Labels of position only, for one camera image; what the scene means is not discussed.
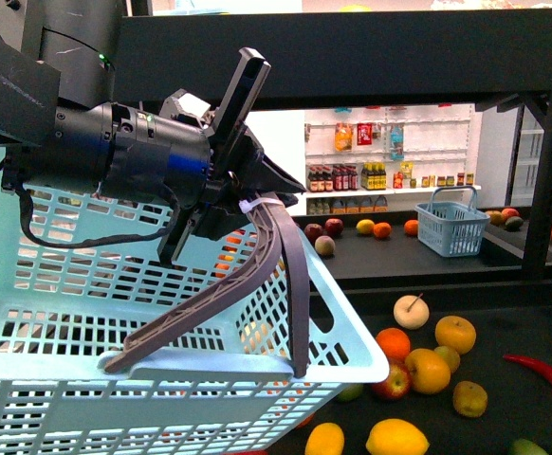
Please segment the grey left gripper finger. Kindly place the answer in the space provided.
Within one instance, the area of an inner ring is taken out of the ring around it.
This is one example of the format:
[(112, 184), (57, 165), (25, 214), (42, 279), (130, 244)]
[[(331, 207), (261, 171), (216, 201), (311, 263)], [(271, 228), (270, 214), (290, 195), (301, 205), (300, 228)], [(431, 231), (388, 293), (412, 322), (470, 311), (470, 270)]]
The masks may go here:
[(309, 276), (304, 256), (303, 236), (286, 209), (275, 210), (275, 221), (282, 240), (286, 269), (288, 348), (294, 376), (306, 375), (309, 363)]

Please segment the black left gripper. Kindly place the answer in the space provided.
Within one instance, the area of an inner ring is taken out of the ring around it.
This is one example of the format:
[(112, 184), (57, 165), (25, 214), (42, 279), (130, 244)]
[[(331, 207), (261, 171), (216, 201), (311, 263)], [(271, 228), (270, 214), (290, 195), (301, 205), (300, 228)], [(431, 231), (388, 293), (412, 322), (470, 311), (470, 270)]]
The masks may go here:
[[(240, 61), (228, 89), (205, 133), (211, 146), (211, 165), (199, 199), (173, 214), (174, 229), (159, 244), (162, 264), (178, 259), (192, 235), (216, 241), (246, 225), (256, 229), (256, 245), (246, 261), (126, 337), (122, 351), (105, 361), (107, 373), (117, 373), (167, 346), (178, 337), (234, 305), (260, 286), (275, 269), (282, 249), (276, 215), (298, 202), (304, 184), (266, 156), (246, 125), (246, 118), (266, 81), (270, 64), (256, 49), (240, 49)], [(257, 195), (275, 193), (277, 199)]]

